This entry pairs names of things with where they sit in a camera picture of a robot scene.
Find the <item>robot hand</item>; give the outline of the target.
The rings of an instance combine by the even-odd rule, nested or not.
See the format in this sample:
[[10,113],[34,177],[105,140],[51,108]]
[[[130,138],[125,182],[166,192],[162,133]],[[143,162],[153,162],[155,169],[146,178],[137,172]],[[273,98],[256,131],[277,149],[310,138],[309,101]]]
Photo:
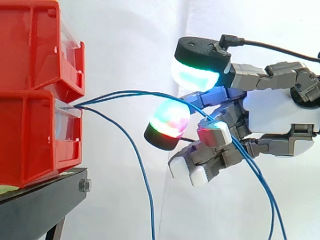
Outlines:
[[234,35],[178,40],[171,75],[189,94],[157,108],[145,140],[171,151],[192,114],[208,107],[214,111],[198,123],[198,140],[168,161],[173,178],[202,186],[247,156],[298,156],[320,133],[320,77],[300,62],[264,68],[233,63],[228,49],[244,45],[259,43]]

